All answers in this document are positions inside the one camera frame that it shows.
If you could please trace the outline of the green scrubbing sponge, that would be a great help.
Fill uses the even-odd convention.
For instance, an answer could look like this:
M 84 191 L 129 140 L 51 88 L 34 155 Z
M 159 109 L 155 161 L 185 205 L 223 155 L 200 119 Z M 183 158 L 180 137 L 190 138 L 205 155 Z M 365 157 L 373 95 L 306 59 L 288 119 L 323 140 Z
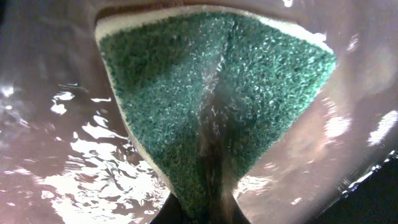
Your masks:
M 223 6 L 106 16 L 94 34 L 133 147 L 195 222 L 228 215 L 336 64 L 303 27 Z

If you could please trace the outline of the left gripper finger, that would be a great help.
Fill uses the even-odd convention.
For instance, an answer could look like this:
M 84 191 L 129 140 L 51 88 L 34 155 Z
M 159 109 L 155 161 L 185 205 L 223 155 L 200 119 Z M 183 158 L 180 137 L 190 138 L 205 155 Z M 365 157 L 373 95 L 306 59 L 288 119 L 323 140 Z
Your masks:
M 233 197 L 232 193 L 227 196 L 228 201 L 226 206 L 230 208 L 228 214 L 221 212 L 218 214 L 215 210 L 211 212 L 205 212 L 199 218 L 189 217 L 186 212 L 182 209 L 182 206 L 173 194 L 170 194 L 166 199 L 163 207 L 159 213 L 154 217 L 150 224 L 250 224 L 251 222 L 245 217 L 243 212 L 238 206 L 237 201 Z

